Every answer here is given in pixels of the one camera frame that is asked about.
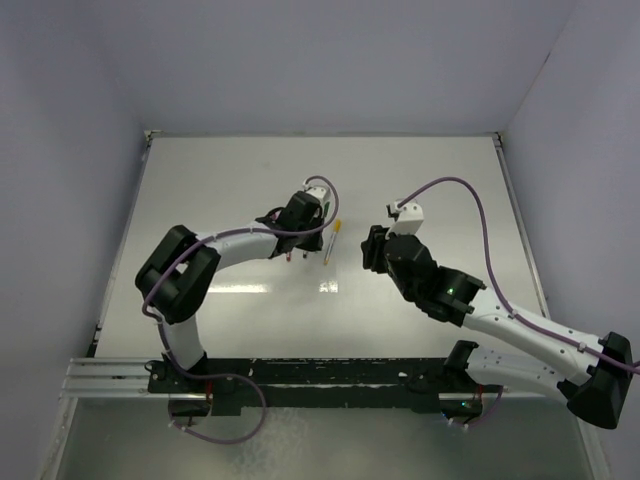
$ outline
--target pen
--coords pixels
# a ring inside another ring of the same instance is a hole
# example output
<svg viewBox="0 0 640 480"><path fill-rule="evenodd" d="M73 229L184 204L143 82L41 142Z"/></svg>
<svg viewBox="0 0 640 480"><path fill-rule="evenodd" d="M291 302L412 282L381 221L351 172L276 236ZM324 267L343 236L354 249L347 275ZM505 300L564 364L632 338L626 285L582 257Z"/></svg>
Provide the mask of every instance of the pen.
<svg viewBox="0 0 640 480"><path fill-rule="evenodd" d="M329 246L327 247L327 253L324 256L324 264L327 265L329 263L329 257L331 256L331 250L333 250L333 244L336 241L336 236L340 231L340 227L342 226L342 222L340 219L336 220L335 225L333 226L333 233L331 234L331 240L329 240Z"/></svg>

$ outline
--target white tabletop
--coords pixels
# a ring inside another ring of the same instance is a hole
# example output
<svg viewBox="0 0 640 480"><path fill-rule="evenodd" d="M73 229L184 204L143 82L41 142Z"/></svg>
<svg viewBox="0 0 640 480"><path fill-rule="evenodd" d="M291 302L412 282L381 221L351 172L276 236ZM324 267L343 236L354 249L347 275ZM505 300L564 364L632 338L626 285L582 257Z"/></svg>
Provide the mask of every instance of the white tabletop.
<svg viewBox="0 0 640 480"><path fill-rule="evenodd" d="M160 342L140 313L134 277L169 228L199 232L243 226L284 205L309 175L339 190L342 229L328 266L295 251L216 274L198 312L210 357L439 357L459 339L513 352L483 334L429 319L390 278L362 269L360 242L389 225L385 205L441 176L478 190L498 280L514 303L539 312L536 291L490 137L156 138L106 310L98 357L158 357ZM488 282L475 203L460 185L418 198L418 233L438 263ZM325 242L329 232L325 233Z"/></svg>

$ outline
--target white wall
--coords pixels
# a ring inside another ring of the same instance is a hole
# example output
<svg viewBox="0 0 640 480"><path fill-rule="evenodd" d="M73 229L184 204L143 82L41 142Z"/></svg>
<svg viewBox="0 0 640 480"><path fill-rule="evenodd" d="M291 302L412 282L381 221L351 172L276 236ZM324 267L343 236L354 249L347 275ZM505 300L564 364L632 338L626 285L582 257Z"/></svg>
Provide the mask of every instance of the white wall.
<svg viewBox="0 0 640 480"><path fill-rule="evenodd" d="M47 446L92 337L144 137L66 0L0 6L2 478Z"/></svg>
<svg viewBox="0 0 640 480"><path fill-rule="evenodd" d="M575 0L90 0L146 128L502 130Z"/></svg>
<svg viewBox="0 0 640 480"><path fill-rule="evenodd" d="M640 2L584 0L509 124L506 158L554 318L640 357ZM603 432L640 478L640 379Z"/></svg>

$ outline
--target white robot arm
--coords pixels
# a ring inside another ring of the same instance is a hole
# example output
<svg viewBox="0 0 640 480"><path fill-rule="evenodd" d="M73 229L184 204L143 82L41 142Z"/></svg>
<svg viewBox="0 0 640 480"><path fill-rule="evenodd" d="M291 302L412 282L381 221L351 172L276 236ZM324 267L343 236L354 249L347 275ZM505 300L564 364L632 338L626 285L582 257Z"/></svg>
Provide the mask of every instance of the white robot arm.
<svg viewBox="0 0 640 480"><path fill-rule="evenodd" d="M540 393L566 403L589 423L617 426L634 368L626 338L613 332L599 338L513 305L507 309L482 281L432 259L415 236L424 218L420 205L393 202L387 212L394 219L391 227L371 227L362 243L364 268L388 274L405 300L431 318L486 333L528 354L507 355L462 341L450 364L479 384ZM554 334L569 337L578 348ZM618 368L602 356L629 368Z"/></svg>
<svg viewBox="0 0 640 480"><path fill-rule="evenodd" d="M286 207L274 208L242 228L217 235L196 234L182 225L169 230L136 276L136 287L143 298L153 297L150 307L162 319L167 343L183 369L197 373L198 366L207 360L198 335L196 311L214 274L249 260L271 259L294 248L322 250L321 228L330 200L327 187L305 184ZM205 239L210 239L206 246L199 246L179 262L184 268L171 268L188 248ZM171 270L160 282L161 276Z"/></svg>

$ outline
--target purple wire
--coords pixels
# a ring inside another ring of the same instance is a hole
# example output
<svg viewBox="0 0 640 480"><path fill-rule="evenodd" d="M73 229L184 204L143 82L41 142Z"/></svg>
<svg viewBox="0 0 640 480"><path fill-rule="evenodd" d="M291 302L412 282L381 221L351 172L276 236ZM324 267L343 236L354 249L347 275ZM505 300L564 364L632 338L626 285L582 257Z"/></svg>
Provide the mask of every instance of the purple wire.
<svg viewBox="0 0 640 480"><path fill-rule="evenodd" d="M262 390L260 390L260 387L250 378L245 377L243 375L238 375L236 373L217 373L217 374L211 374L211 375L194 375L192 373L189 373L187 370L185 370L184 368L182 368L182 366L180 366L180 364L178 363L178 360L176 359L175 355L173 355L173 352L171 352L171 348L169 345L169 342L167 340L167 336L164 332L164 329L162 327L162 317L154 312L152 312L151 310L149 310L149 307L151 305L151 301L153 300L153 297L156 295L156 293L158 293L158 289L160 288L160 286L162 285L162 283L164 283L164 281L169 278L169 275L171 275L171 273L173 271L175 271L175 269L178 267L178 265L180 265L185 259L187 259L194 251L196 251L198 248L202 247L203 245L206 245L207 243L210 242L214 242L220 238L226 238L226 237L230 237L232 235L240 235L243 233L268 233L271 235L279 235L279 236L284 236L284 237L298 237L301 235L313 235L314 233L318 233L321 232L322 230L324 230L325 228L327 228L329 225L331 225L331 223L335 220L336 215L338 214L338 209L340 208L340 197L338 196L338 191L336 190L336 187L333 185L333 183L331 183L331 181L326 178L323 177L322 175L312 175L311 177L307 178L305 180L305 183L310 182L311 180L321 180L322 182L326 183L329 188L331 189L331 193L333 194L334 198L335 198L335 207L333 208L333 212L331 213L331 217L329 218L329 220L327 220L324 224L320 225L319 227L313 228L311 230L305 230L302 232L288 232L288 231L284 231L284 230L272 230L270 228L250 228L250 227L243 227L243 228L236 228L236 229L232 229L232 230L226 230L224 232L221 232L217 235L211 235L205 239L202 240L198 240L196 243L194 243L193 245L191 245L189 248L187 248L182 254L180 254L178 256L178 258L176 258L176 260L169 265L169 268L167 268L167 270L160 276L160 278L158 279L158 281L156 282L156 284L153 286L153 288L151 288L151 290L149 291L149 294L145 297L144 301L142 302L142 314L153 318L158 325L158 333L160 334L160 340L162 341L162 345L166 351L167 357L169 358L169 360L171 361L171 364L173 365L173 368L176 369L176 371L178 373L180 373L182 376L192 379L192 380L217 380L217 379L221 379L221 378L227 378L227 377L231 377L231 378L235 378L237 380L240 380L244 383L246 383L247 385L249 385L251 388L253 388L256 393L258 394L258 396L260 397L260 404L262 406L262 412L260 414L260 420L258 421L258 424L255 426L255 428L253 430L251 430L249 433L247 433L246 435L243 435L242 437L238 437L238 438L233 438L233 439L222 439L222 438L214 438L214 437L209 437L207 435L203 435L201 433L196 432L195 430L192 430L190 428L187 428L186 426L176 422L173 419L173 416L171 415L171 413L169 413L169 419L171 420L171 424L182 430L185 433L188 433L189 435L192 435L194 437L197 437L201 440L204 440L206 442L209 443L215 443L218 445L233 445L236 443L242 443L245 442L247 440L249 440L250 438L254 437L258 431L260 431L260 429L262 428L262 425L264 424L264 421L267 417L267 400L264 397L264 393L262 393Z"/></svg>
<svg viewBox="0 0 640 480"><path fill-rule="evenodd" d="M531 322L530 320L527 320L522 315L517 313L514 310L514 308L511 306L511 304L507 300L507 297L504 295L504 293L502 292L502 289L498 285L498 281L496 279L495 273L493 271L493 266L491 264L491 256L489 255L489 232L488 232L488 229L487 229L487 219L486 219L486 216L485 216L484 207L482 206L482 202L480 201L480 196L478 195L478 192L476 192L475 188L473 188L471 186L471 184L469 184L466 180L463 180L462 178L458 178L458 177L441 177L441 178L437 178L436 180L433 180L432 182L429 182L426 185L423 185L418 190L416 190L411 195L409 195L407 198L402 200L398 204L398 208L403 207L408 202L410 202L411 200L416 198L418 195L420 195L422 192L424 192L424 191L430 189L431 187L434 187L434 186L436 186L436 185L438 185L440 183L443 183L443 182L455 182L455 183L459 183L461 185L464 185L467 188L467 190L469 190L469 192L473 196L474 200L476 201L476 205L478 206L478 213L480 213L480 223L482 224L482 240L484 242L484 259L485 259L485 263L486 263L486 266L487 266L487 272L489 273L489 279L491 280L491 285L493 285L493 289L495 290L496 295L500 299L500 303L502 303L504 308L506 308L507 311L509 312L509 314L511 314L514 318L518 319L518 321L520 323L522 323L523 325L529 327L530 329L535 330L536 332L538 332L538 333L540 333L542 335L545 335L547 337L550 337L550 338L553 338L553 339L558 340L560 342L566 343L567 345L571 345L572 347L580 348L580 342L577 342L576 340L573 340L573 339L571 339L569 337L565 337L563 335L560 335L558 333L552 332L550 330L547 330L546 328L542 328L542 327L536 325L535 323ZM640 367L639 367L640 366L640 362L636 362L634 364L627 365L626 363L619 362L619 361L611 358L608 355L605 355L605 354L603 354L601 352L598 352L597 350L594 350L591 347L586 347L584 349L584 351L586 351L587 353L593 355L594 357L599 358L600 360L603 360L603 361L605 361L607 363L610 363L611 365L613 365L613 366L615 366L617 368L620 368L621 370L624 370L626 372L632 373L634 375L640 375Z"/></svg>

